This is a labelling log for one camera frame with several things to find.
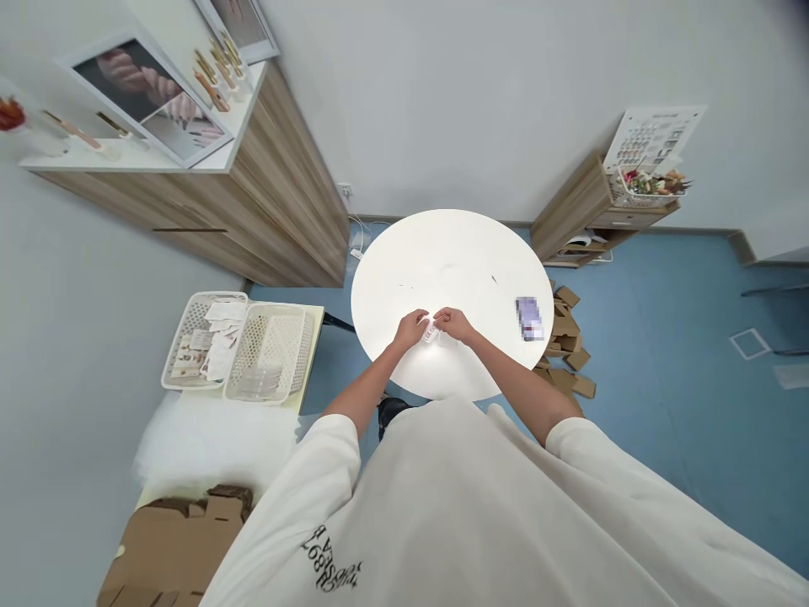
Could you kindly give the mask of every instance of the white storage basket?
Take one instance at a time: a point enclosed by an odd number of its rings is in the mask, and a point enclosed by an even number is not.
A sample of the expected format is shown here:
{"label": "white storage basket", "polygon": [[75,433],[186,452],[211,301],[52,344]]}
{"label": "white storage basket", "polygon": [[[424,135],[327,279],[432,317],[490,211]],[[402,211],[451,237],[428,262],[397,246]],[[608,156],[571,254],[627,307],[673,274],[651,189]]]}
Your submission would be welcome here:
{"label": "white storage basket", "polygon": [[275,392],[263,402],[280,405],[301,389],[306,370],[313,321],[303,306],[294,303],[253,303],[247,309],[244,327],[236,343],[236,356],[225,380],[225,398],[238,397],[238,382],[245,369],[273,362],[281,365]]}
{"label": "white storage basket", "polygon": [[[625,164],[624,166],[619,166],[613,173],[613,178],[609,181],[609,189],[613,196],[614,207],[664,207],[669,202],[682,198],[688,193],[688,191],[685,191],[682,194],[666,195],[635,194],[633,191],[630,191],[624,183],[624,173],[635,168],[634,165]],[[656,167],[654,164],[644,164],[639,168],[651,175],[655,172]]]}
{"label": "white storage basket", "polygon": [[208,313],[211,304],[219,298],[236,298],[246,304],[250,303],[247,295],[239,291],[204,291],[191,296],[185,306],[185,312],[183,312],[177,332],[174,333],[174,341],[171,344],[169,356],[166,358],[166,366],[163,368],[163,377],[160,383],[165,389],[215,389],[222,387],[221,381],[212,382],[201,376],[192,378],[171,377],[171,368],[174,366],[175,358],[177,358],[179,341],[184,335],[189,335],[193,332],[194,329],[207,329],[211,325],[205,320],[205,314]]}

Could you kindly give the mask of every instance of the smartphone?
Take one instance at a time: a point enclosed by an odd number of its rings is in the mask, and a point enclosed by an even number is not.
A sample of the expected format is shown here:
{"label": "smartphone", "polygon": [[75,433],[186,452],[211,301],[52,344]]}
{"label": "smartphone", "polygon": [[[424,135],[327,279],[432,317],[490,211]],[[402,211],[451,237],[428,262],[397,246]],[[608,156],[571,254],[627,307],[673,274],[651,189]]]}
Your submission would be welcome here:
{"label": "smartphone", "polygon": [[545,337],[542,317],[539,315],[536,298],[517,298],[517,316],[522,327],[524,341],[540,341]]}

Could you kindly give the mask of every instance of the photo of hands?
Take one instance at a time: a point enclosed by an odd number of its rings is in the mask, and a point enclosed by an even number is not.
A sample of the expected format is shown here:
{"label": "photo of hands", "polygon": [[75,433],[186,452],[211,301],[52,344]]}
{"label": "photo of hands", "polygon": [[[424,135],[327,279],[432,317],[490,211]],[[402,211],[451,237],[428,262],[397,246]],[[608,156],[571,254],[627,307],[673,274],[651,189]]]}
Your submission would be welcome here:
{"label": "photo of hands", "polygon": [[72,68],[181,158],[228,137],[137,40],[129,40]]}

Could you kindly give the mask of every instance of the white wall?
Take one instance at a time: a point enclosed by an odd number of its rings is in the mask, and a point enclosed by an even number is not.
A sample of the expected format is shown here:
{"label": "white wall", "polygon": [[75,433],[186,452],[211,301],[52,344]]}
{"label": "white wall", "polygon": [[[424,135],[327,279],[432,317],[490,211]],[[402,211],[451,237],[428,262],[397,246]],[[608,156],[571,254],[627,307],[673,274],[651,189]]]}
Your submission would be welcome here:
{"label": "white wall", "polygon": [[758,260],[809,261],[809,195],[768,204],[742,228]]}
{"label": "white wall", "polygon": [[631,105],[710,106],[669,225],[739,228],[804,189],[809,52],[791,2],[260,3],[359,213],[531,221]]}
{"label": "white wall", "polygon": [[131,464],[185,303],[242,278],[7,158],[0,184],[0,588],[5,604],[86,607],[139,493]]}
{"label": "white wall", "polygon": [[185,76],[186,82],[203,99],[207,98],[205,90],[194,79],[194,49],[206,51],[210,34],[193,0],[6,3],[0,19],[0,73],[46,109],[90,134],[114,137],[115,133],[94,114],[98,110],[115,114],[77,84],[53,59],[132,29],[147,31]]}

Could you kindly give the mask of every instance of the small wooden cabinet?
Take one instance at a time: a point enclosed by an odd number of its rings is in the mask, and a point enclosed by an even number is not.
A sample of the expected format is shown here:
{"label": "small wooden cabinet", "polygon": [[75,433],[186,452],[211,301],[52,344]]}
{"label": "small wooden cabinet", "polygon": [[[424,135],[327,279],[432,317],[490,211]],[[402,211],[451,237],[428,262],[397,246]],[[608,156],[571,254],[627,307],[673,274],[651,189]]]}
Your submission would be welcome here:
{"label": "small wooden cabinet", "polygon": [[[680,208],[614,207],[603,158],[594,153],[554,196],[531,226],[531,248],[545,266],[579,268]],[[567,244],[591,229],[604,243]]]}

